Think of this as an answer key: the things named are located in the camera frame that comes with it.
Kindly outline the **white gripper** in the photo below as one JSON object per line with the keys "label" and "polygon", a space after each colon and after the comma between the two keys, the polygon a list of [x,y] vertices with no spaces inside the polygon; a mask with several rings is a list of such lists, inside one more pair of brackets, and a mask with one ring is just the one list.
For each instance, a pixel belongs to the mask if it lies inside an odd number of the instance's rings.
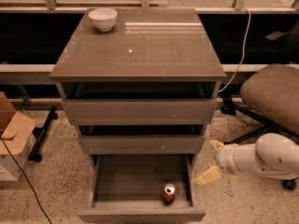
{"label": "white gripper", "polygon": [[209,144],[213,146],[216,152],[216,165],[210,165],[204,172],[195,178],[195,183],[199,186],[217,181],[226,174],[240,174],[245,171],[255,171],[258,164],[258,158],[254,144],[225,145],[217,140],[210,140]]}

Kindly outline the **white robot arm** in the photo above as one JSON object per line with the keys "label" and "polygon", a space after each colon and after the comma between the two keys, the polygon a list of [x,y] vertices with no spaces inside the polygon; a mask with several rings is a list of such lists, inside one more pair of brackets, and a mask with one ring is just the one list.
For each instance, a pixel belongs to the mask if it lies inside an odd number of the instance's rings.
{"label": "white robot arm", "polygon": [[208,167],[195,178],[203,186],[219,180],[224,174],[239,175],[253,172],[256,175],[280,180],[293,180],[299,176],[299,146],[291,139],[267,133],[255,143],[225,145],[211,140],[216,150],[215,165]]}

